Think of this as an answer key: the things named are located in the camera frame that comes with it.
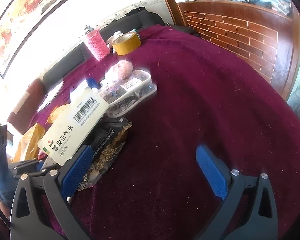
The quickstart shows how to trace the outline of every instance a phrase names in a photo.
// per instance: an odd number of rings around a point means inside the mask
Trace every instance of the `white cardboard box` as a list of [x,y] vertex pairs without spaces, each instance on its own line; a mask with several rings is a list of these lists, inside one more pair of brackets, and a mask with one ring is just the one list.
[[59,165],[72,158],[109,104],[91,88],[85,88],[56,119],[38,143]]

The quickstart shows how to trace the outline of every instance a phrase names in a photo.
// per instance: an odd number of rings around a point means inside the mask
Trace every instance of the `black leather sofa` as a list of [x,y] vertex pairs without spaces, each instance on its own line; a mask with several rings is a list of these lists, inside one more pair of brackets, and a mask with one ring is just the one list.
[[[144,7],[137,8],[128,13],[127,16],[109,23],[100,30],[100,34],[103,40],[107,41],[114,32],[121,31],[122,33],[127,33],[133,29],[142,30],[157,24],[162,26],[166,25],[158,14],[148,12]],[[178,31],[200,37],[199,33],[189,27],[170,26]],[[44,93],[47,94],[59,84],[70,71],[90,57],[92,57],[92,54],[86,45],[83,42],[80,43],[44,74],[42,78]]]

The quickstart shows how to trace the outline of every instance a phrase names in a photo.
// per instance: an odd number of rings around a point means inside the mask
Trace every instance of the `yellow plastic package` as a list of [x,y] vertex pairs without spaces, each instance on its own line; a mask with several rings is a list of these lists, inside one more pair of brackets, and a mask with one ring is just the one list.
[[53,109],[52,113],[49,115],[48,119],[47,119],[47,123],[54,123],[54,121],[59,117],[59,115],[66,110],[66,108],[69,106],[69,104],[67,105],[63,105],[63,106],[59,106],[56,107],[55,109]]
[[21,162],[38,158],[38,141],[43,137],[45,129],[38,123],[32,126],[22,136],[13,162]]

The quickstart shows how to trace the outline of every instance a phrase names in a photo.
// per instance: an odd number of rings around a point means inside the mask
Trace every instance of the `clear plastic food container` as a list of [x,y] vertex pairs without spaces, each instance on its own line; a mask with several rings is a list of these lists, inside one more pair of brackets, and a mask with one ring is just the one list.
[[120,117],[132,110],[142,100],[157,91],[151,75],[143,70],[135,70],[125,80],[118,81],[102,90],[99,95],[110,104],[106,114],[111,118]]

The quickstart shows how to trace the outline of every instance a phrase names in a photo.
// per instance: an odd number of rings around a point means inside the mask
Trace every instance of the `pink knitted bottle cover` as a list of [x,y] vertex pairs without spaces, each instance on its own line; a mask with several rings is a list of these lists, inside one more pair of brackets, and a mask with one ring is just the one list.
[[84,38],[84,43],[87,45],[96,60],[102,60],[110,53],[107,44],[100,35],[99,29],[87,33]]

